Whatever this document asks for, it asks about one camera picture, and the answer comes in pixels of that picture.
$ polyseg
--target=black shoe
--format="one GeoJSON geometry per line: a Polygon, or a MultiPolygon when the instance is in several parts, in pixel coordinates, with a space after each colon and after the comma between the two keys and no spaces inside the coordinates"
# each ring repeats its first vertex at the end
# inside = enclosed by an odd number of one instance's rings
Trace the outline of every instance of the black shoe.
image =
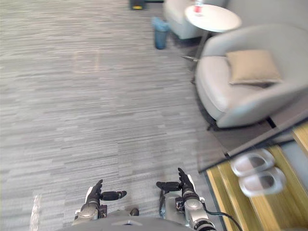
{"type": "Polygon", "coordinates": [[[133,208],[129,214],[131,216],[139,216],[139,210],[137,208],[133,208]]]}

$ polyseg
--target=slipper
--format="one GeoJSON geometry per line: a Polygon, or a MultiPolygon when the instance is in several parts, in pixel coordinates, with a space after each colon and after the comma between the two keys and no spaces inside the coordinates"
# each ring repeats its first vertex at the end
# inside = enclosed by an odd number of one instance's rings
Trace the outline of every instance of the slipper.
{"type": "Polygon", "coordinates": [[[240,188],[248,197],[279,193],[285,183],[285,175],[277,167],[239,178],[240,188]]]}
{"type": "Polygon", "coordinates": [[[245,177],[273,167],[275,159],[266,149],[255,149],[231,161],[231,168],[238,177],[245,177]]]}

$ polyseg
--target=beige pillow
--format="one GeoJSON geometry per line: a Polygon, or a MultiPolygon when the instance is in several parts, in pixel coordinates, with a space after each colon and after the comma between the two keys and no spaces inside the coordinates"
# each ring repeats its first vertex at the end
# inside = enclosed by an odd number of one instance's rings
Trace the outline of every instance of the beige pillow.
{"type": "Polygon", "coordinates": [[[265,50],[227,53],[231,66],[231,84],[262,84],[282,82],[271,54],[265,50]]]}

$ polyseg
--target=black cable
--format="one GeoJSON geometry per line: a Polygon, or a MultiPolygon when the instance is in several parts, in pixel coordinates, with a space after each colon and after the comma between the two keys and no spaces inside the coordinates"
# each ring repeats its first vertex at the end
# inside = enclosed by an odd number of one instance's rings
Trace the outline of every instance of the black cable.
{"type": "Polygon", "coordinates": [[[240,231],[243,231],[242,228],[241,228],[241,226],[240,226],[240,224],[239,224],[231,215],[229,215],[229,214],[227,214],[227,213],[223,213],[223,212],[211,212],[211,211],[208,211],[208,210],[206,209],[205,203],[202,202],[202,204],[203,204],[203,208],[204,208],[204,210],[206,211],[206,213],[208,213],[208,214],[210,214],[210,215],[215,215],[215,216],[226,216],[227,218],[231,219],[231,220],[236,224],[237,228],[238,228],[240,231]]]}

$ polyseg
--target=striped carpet floor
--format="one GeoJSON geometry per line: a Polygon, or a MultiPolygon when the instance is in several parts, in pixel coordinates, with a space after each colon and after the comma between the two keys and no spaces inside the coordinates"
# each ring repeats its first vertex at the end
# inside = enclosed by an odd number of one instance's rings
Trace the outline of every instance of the striped carpet floor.
{"type": "Polygon", "coordinates": [[[128,191],[109,211],[158,216],[155,182],[177,180],[179,166],[215,210],[197,169],[269,127],[206,130],[180,57],[192,47],[172,38],[165,50],[153,46],[151,17],[162,4],[2,0],[0,8],[1,230],[70,225],[101,178],[106,191],[128,191]]]}

